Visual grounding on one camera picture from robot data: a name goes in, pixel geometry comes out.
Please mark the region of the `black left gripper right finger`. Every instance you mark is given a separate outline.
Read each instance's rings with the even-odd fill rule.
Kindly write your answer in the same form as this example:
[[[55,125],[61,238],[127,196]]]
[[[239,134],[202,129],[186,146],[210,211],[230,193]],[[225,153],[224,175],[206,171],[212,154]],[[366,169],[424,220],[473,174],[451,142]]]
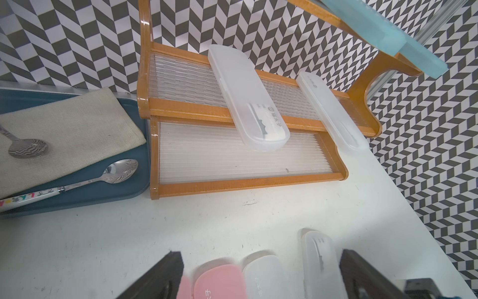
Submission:
[[[356,251],[342,251],[339,268],[349,299],[409,299]]]

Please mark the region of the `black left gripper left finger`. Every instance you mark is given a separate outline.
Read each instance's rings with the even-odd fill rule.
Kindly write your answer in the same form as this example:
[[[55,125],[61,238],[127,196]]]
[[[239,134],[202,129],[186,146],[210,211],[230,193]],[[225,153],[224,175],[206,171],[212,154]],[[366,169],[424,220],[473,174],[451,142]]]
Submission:
[[[183,276],[180,252],[169,252],[117,299],[175,299]]]

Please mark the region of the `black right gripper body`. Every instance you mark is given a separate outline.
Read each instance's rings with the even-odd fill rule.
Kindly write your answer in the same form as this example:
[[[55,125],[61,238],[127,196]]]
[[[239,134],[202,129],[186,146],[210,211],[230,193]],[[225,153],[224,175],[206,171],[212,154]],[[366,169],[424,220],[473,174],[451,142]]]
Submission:
[[[396,280],[395,285],[410,299],[446,299],[431,278]]]

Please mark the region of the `white pencil case label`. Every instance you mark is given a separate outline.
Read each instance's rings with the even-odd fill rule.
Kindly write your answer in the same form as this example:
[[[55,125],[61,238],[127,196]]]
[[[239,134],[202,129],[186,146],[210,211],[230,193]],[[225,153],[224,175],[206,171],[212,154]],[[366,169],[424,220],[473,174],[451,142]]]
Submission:
[[[301,229],[304,292],[307,299],[346,299],[334,241],[327,234]]]

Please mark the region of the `pink pencil case labelled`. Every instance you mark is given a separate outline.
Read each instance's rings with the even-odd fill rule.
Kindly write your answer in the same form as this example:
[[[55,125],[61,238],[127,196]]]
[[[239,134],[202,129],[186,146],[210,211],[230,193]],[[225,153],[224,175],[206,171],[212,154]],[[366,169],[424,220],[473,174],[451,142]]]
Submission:
[[[226,264],[214,267],[195,281],[194,299],[246,299],[246,285],[239,266]]]

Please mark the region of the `white pencil case labelled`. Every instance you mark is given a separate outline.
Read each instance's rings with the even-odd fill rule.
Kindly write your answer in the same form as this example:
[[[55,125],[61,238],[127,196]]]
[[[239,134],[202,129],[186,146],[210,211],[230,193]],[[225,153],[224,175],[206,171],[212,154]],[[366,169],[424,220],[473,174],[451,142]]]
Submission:
[[[291,299],[282,263],[276,255],[264,255],[250,263],[243,276],[248,299]]]
[[[358,155],[369,150],[363,133],[320,76],[301,71],[296,82],[341,152]]]

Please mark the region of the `frosted white pencil case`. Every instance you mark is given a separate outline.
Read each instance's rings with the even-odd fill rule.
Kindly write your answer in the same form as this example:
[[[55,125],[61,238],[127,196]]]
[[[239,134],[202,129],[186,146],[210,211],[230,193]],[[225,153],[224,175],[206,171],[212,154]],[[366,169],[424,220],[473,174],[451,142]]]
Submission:
[[[255,151],[275,151],[290,131],[253,62],[238,49],[212,45],[209,64],[242,142]]]

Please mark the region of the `teal pencil case plain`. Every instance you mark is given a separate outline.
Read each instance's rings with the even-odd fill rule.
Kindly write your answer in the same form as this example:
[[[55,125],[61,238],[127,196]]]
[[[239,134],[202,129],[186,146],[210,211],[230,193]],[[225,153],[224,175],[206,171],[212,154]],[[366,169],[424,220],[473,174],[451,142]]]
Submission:
[[[401,54],[432,78],[438,78],[448,70],[445,62],[365,2],[330,0],[323,3],[335,16],[378,50],[390,56]]]

